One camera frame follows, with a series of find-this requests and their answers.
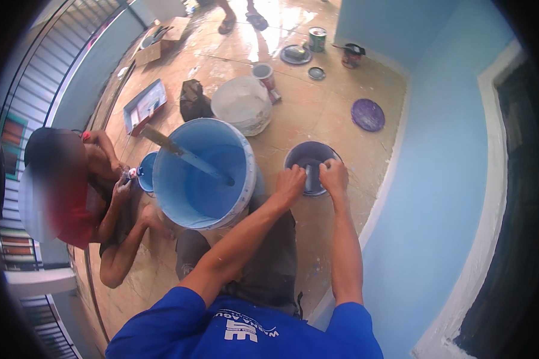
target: brown bag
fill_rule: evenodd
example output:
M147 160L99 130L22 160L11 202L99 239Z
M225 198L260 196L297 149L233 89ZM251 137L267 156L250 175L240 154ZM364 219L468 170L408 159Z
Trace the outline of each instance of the brown bag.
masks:
M180 113L184 122L201 117L213 117L210 99L203 95L202 84L191 79L181 85Z

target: blue t-shirt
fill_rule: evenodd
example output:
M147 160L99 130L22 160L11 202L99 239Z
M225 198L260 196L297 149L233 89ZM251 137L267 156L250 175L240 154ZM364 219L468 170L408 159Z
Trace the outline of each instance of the blue t-shirt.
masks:
M371 316L338 305L325 332L285 313L230 296L209 309L193 290L175 287L130 319L107 358L383 358Z

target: paint tray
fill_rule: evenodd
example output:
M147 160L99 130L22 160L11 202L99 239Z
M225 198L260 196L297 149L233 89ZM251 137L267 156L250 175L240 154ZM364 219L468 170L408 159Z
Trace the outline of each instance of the paint tray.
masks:
M126 133L136 137L144 128L144 125L152 118L158 109L164 106L167 98L165 87L160 79L152 82L142 92L136 95L123 108Z

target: man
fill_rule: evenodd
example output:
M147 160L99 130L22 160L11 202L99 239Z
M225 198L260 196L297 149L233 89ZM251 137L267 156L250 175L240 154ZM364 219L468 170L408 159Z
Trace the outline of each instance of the man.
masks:
M82 249L100 243L100 279L108 287L119 286L128 274L147 228L173 239L155 207L144 207L136 219L142 192L135 181L126 183L129 167L104 131L79 136L40 128L28 139L24 163L47 189L52 233Z
M218 27L218 32L222 35L229 34L236 26L236 13L230 8L228 0L216 0L216 3L224 10L226 17ZM258 31L264 31L268 27L267 20L253 7L253 0L248 0L248 12L245 18Z
M331 286L336 308L325 333L298 315L295 220L289 208L305 179L297 165L280 172L275 193L263 204L254 203L250 215L211 249L200 235L184 232L177 243L181 282L130 319L108 345L106 357L382 358L363 307L348 174L333 159L320 164L320 180L335 211ZM242 268L240 282L231 281Z

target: tiled floor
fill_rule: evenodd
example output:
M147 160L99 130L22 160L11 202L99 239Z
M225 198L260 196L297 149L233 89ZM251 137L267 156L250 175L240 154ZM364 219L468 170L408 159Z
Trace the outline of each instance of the tiled floor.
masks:
M238 24L230 35L223 36L217 32L224 16L221 9L213 8L204 14L196 14L201 17L193 19L195 28L177 56L165 56L134 70L106 127L115 143L116 154L130 166L136 166L145 154L158 149L141 137L128 138L121 110L155 79L163 81L168 102L151 124L162 133L169 134L183 123L178 107L182 81L198 79L205 94L211 97L227 80L248 75L253 62L266 62L274 68L276 86L283 100L273 106L272 120L266 130L248 139L264 175L266 192L272 193L277 173L289 149L307 140L324 142L339 153L349 168L352 216L360 233L391 157L406 91L405 80L367 58L361 60L358 69L344 68L340 62L341 50L332 47L330 42L324 53L313 54L314 59L305 66L289 66L279 60L279 50L285 45L300 43L309 27L324 27L331 41L336 29L339 1L256 1L257 9L270 25L264 32L256 32L245 21L245 1L231 0L230 4L238 17ZM327 77L322 82L310 80L307 71L311 66L322 67ZM350 107L359 98L370 98L383 109L386 125L380 132L368 133L352 124ZM144 196L143 202L155 203L155 200ZM293 213L297 221L299 259L296 293L303 291L302 306L305 316L308 316L331 283L331 200L327 195L304 197L294 206ZM205 234L213 244L227 231ZM96 297L110 338L130 317L149 308L178 283L174 271L174 244L153 233L146 233L129 275L115 290L101 284L98 245L90 245Z

